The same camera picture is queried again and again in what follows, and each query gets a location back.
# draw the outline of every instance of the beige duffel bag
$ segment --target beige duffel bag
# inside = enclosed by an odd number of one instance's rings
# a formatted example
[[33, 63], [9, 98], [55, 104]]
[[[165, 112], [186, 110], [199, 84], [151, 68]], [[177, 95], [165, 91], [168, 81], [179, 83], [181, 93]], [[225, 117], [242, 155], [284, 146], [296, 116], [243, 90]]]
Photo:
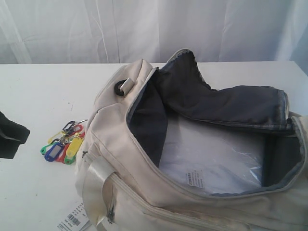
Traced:
[[138, 60], [95, 100], [77, 191], [98, 230], [308, 230], [307, 131], [282, 90], [211, 89], [190, 50]]

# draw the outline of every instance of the clear plastic wrap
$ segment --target clear plastic wrap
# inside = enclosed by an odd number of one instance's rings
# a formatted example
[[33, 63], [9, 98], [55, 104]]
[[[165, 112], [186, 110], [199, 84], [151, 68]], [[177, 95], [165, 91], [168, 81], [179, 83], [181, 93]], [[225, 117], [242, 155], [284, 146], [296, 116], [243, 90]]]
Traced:
[[[254, 190], [261, 187], [264, 142], [262, 135], [172, 116], [159, 169], [198, 194]], [[193, 172], [202, 186], [189, 186]]]

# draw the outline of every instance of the white bag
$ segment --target white bag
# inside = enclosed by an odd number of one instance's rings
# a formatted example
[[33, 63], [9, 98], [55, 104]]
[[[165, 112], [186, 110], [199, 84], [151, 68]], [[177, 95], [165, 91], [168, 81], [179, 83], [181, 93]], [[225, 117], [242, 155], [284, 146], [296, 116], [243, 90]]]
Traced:
[[139, 60], [95, 100], [77, 191], [98, 230], [307, 230], [307, 130], [281, 90], [211, 89], [189, 50]]

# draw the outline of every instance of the barcode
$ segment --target barcode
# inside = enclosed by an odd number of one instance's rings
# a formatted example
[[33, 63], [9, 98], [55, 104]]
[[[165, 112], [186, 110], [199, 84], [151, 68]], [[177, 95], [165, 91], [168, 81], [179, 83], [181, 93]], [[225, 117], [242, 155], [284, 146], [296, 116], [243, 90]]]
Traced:
[[188, 184], [192, 185], [193, 184], [193, 182], [192, 182], [192, 175], [191, 175], [191, 173], [188, 173], [187, 175], [188, 175]]
[[74, 225], [78, 226], [80, 224], [80, 221], [76, 219], [72, 214], [69, 214], [67, 217], [74, 223]]

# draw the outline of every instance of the blue key tag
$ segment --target blue key tag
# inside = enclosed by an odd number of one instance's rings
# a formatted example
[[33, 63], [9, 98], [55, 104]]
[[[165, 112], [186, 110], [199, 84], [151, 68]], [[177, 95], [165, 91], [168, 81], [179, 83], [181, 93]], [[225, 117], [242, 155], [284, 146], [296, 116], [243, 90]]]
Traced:
[[55, 143], [44, 155], [45, 160], [52, 162], [63, 151], [64, 145], [62, 143]]

